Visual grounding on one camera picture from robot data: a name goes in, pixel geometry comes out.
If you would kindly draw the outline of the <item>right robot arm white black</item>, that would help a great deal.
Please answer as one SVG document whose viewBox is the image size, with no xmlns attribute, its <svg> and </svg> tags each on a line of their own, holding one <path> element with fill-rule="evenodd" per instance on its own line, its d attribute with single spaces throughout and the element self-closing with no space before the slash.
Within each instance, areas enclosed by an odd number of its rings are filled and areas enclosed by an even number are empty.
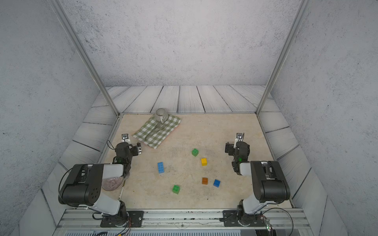
<svg viewBox="0 0 378 236">
<path fill-rule="evenodd" d="M 235 219 L 242 226 L 250 226 L 262 217 L 269 204 L 281 204 L 290 199 L 291 192 L 277 161 L 249 161 L 250 145 L 243 141 L 244 133 L 237 133 L 233 144 L 225 144 L 225 153 L 233 157 L 233 171 L 252 179 L 253 194 L 240 201 Z"/>
</svg>

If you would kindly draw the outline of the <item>light blue long lego brick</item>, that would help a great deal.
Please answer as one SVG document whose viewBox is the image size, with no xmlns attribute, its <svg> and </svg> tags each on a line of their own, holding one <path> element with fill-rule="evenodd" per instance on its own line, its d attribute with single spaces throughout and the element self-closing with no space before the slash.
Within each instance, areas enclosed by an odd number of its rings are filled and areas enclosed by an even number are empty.
<svg viewBox="0 0 378 236">
<path fill-rule="evenodd" d="M 163 164 L 163 162 L 159 162 L 158 164 L 157 164 L 157 168 L 158 168 L 158 173 L 159 174 L 162 174 L 162 173 L 164 173 L 164 164 Z"/>
</svg>

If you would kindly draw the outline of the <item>yellow lego brick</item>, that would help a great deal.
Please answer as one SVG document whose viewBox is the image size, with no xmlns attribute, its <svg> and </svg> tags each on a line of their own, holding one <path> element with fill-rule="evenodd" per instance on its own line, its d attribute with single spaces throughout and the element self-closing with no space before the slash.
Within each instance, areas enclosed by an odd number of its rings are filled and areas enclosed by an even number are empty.
<svg viewBox="0 0 378 236">
<path fill-rule="evenodd" d="M 207 166 L 208 162 L 207 162 L 207 159 L 206 158 L 202 158 L 201 159 L 201 165 L 202 166 Z"/>
</svg>

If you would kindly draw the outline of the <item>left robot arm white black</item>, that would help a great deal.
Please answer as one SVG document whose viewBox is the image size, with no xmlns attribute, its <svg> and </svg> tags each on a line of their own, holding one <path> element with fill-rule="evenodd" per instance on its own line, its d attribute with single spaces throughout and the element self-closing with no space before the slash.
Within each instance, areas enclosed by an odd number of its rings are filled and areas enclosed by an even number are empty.
<svg viewBox="0 0 378 236">
<path fill-rule="evenodd" d="M 58 201 L 70 207 L 87 207 L 102 216 L 101 221 L 112 224 L 124 224 L 129 219 L 125 203 L 115 200 L 101 191 L 117 189 L 130 176 L 132 159 L 142 154 L 140 142 L 132 145 L 129 135 L 124 134 L 123 141 L 112 149 L 116 156 L 110 164 L 75 164 L 61 180 L 58 187 Z"/>
</svg>

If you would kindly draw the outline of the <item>dark blue lego brick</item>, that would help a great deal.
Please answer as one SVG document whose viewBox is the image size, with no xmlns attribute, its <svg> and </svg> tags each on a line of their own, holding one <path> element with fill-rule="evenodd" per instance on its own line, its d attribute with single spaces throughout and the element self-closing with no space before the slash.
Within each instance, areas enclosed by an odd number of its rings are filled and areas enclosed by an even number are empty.
<svg viewBox="0 0 378 236">
<path fill-rule="evenodd" d="M 214 180 L 214 183 L 213 183 L 213 186 L 219 188 L 220 183 L 221 183 L 220 180 L 215 179 L 215 180 Z"/>
</svg>

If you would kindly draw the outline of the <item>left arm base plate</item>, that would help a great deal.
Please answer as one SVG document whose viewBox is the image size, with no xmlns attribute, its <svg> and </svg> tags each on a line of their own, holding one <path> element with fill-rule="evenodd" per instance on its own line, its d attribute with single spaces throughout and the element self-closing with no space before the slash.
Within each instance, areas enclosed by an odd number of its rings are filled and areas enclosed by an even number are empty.
<svg viewBox="0 0 378 236">
<path fill-rule="evenodd" d="M 101 228 L 140 228 L 143 223 L 144 211 L 132 210 L 118 213 L 117 215 L 105 215 L 100 223 Z"/>
</svg>

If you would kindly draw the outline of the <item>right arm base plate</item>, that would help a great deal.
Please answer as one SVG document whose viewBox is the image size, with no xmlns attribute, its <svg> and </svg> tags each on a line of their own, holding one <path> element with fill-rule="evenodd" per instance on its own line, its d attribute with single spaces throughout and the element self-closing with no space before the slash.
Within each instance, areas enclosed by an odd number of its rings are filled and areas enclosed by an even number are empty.
<svg viewBox="0 0 378 236">
<path fill-rule="evenodd" d="M 261 215 L 237 213 L 236 210 L 223 210 L 220 222 L 225 227 L 265 227 L 265 220 Z"/>
</svg>

